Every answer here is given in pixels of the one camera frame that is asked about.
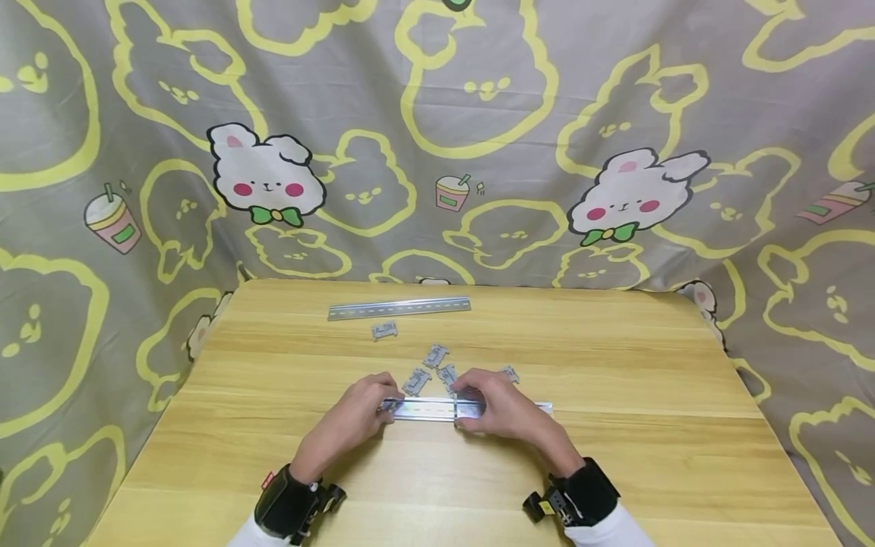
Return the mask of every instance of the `wrist-mounted device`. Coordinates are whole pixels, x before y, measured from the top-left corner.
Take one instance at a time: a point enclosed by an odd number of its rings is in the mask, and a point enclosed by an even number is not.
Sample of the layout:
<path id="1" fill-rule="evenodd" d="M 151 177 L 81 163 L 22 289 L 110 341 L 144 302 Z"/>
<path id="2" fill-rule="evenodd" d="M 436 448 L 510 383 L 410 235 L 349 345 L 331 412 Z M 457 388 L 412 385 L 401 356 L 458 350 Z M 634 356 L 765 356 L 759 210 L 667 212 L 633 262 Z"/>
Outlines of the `wrist-mounted device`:
<path id="1" fill-rule="evenodd" d="M 310 527 L 320 513 L 337 511 L 347 498 L 343 488 L 322 480 L 303 484 L 289 474 L 289 465 L 277 473 L 255 505 L 255 523 L 270 536 L 281 537 L 290 545 L 300 545 L 310 535 Z"/>
<path id="2" fill-rule="evenodd" d="M 544 495 L 533 492 L 522 503 L 534 522 L 540 522 L 545 515 L 558 515 L 564 526 L 594 526 L 612 513 L 620 492 L 595 459 L 584 458 L 584 462 L 568 479 L 550 475 Z"/>

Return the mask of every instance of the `pink cheek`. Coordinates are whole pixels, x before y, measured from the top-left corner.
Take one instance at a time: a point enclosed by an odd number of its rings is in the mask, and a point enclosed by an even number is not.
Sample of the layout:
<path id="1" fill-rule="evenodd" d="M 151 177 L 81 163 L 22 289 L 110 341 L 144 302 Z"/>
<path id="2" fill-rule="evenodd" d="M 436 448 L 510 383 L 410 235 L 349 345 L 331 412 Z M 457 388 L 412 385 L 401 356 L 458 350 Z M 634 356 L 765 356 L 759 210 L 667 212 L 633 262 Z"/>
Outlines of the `pink cheek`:
<path id="1" fill-rule="evenodd" d="M 248 196 L 252 193 L 252 187 L 239 182 L 234 185 L 234 193 L 239 196 Z"/>
<path id="2" fill-rule="evenodd" d="M 642 203 L 641 207 L 638 207 L 638 210 L 641 211 L 642 213 L 652 213 L 653 211 L 655 211 L 658 208 L 659 208 L 659 201 L 650 200 L 650 201 L 645 201 L 644 203 Z"/>
<path id="3" fill-rule="evenodd" d="M 297 196 L 304 193 L 304 187 L 299 185 L 297 182 L 293 182 L 285 187 L 285 192 L 289 194 L 292 198 L 296 198 Z"/>
<path id="4" fill-rule="evenodd" d="M 601 207 L 596 207 L 592 209 L 589 213 L 586 214 L 586 218 L 591 221 L 597 221 L 601 217 L 605 216 L 605 209 Z"/>

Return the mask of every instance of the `gray terminal block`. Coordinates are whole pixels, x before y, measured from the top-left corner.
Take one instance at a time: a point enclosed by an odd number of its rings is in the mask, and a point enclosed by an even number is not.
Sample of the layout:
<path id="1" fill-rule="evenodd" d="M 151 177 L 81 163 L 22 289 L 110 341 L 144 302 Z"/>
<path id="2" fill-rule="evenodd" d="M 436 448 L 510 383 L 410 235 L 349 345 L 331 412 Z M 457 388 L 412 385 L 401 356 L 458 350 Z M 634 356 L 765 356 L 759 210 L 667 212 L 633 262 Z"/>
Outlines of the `gray terminal block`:
<path id="1" fill-rule="evenodd" d="M 440 367 L 440 362 L 444 360 L 444 355 L 450 353 L 450 350 L 445 346 L 441 346 L 440 344 L 431 344 L 431 350 L 429 350 L 429 354 L 425 356 L 423 359 L 423 365 L 428 368 L 438 368 Z"/>
<path id="2" fill-rule="evenodd" d="M 511 382 L 520 383 L 520 377 L 516 374 L 516 371 L 510 365 L 502 367 L 501 369 L 499 369 L 499 372 L 503 372 L 504 374 L 506 374 L 507 377 L 510 378 Z"/>
<path id="3" fill-rule="evenodd" d="M 414 368 L 413 374 L 410 375 L 410 378 L 401 389 L 404 390 L 404 393 L 411 397 L 419 396 L 419 392 L 423 390 L 423 386 L 426 382 L 431 379 L 431 375 L 422 368 Z"/>
<path id="4" fill-rule="evenodd" d="M 371 326 L 371 334 L 373 334 L 374 342 L 376 342 L 380 338 L 386 338 L 387 336 L 397 336 L 398 327 L 395 325 L 395 321 L 387 321 L 380 325 Z"/>
<path id="5" fill-rule="evenodd" d="M 456 365 L 450 363 L 446 367 L 439 368 L 437 370 L 437 377 L 440 378 L 441 382 L 444 383 L 446 392 L 452 393 L 452 389 L 450 389 L 450 386 L 456 383 L 456 380 L 458 380 L 459 378 L 459 376 L 456 374 Z"/>

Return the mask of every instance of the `bunny cartoon print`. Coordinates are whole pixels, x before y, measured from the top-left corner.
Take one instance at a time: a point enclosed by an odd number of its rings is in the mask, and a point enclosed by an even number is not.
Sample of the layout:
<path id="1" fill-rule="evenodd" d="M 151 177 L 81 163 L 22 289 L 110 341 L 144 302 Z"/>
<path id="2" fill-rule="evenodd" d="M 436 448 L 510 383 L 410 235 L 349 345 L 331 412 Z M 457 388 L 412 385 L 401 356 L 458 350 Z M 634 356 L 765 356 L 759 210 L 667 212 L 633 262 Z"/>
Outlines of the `bunny cartoon print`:
<path id="1" fill-rule="evenodd" d="M 600 240 L 627 242 L 638 230 L 665 221 L 690 201 L 690 181 L 711 163 L 695 151 L 658 163 L 649 148 L 623 152 L 605 162 L 596 184 L 568 212 L 581 247 Z"/>
<path id="2" fill-rule="evenodd" d="M 312 153 L 291 135 L 261 142 L 241 123 L 206 132 L 215 157 L 216 191 L 229 206 L 249 211 L 255 224 L 304 225 L 326 202 L 326 188 L 310 169 Z"/>

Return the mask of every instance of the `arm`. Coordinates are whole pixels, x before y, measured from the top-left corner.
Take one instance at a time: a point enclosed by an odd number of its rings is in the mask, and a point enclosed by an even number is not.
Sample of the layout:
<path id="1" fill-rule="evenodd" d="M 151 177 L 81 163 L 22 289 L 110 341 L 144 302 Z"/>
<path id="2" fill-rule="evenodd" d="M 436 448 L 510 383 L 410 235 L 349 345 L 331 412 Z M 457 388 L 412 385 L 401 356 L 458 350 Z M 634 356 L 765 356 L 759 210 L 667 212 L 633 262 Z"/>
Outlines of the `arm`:
<path id="1" fill-rule="evenodd" d="M 377 410 L 386 398 L 404 398 L 388 372 L 366 376 L 350 386 L 337 404 L 301 440 L 295 458 L 280 472 L 283 474 L 270 483 L 255 513 L 249 515 L 227 547 L 287 547 L 291 533 L 300 529 L 308 515 L 312 514 L 315 494 L 311 485 L 322 477 L 322 473 L 337 458 L 373 437 L 385 424 L 395 422 L 391 413 Z M 262 504 L 262 501 L 274 486 L 280 484 L 284 486 L 281 502 L 286 510 L 278 520 L 276 512 L 269 512 L 271 518 L 268 519 L 263 515 L 261 519 L 256 518 L 260 509 L 274 505 Z M 277 536 L 277 530 L 288 526 L 294 531 L 288 536 Z"/>
<path id="2" fill-rule="evenodd" d="M 525 441 L 541 453 L 552 473 L 567 478 L 566 498 L 582 508 L 591 501 L 586 491 L 587 474 L 584 459 L 565 429 L 524 396 L 502 373 L 472 368 L 452 385 L 453 391 L 478 389 L 486 399 L 486 410 L 480 418 L 460 418 L 456 426 L 462 431 L 490 433 L 504 438 Z M 570 526 L 565 535 L 577 547 L 652 547 L 647 534 L 616 500 L 606 515 L 599 516 L 591 526 Z"/>

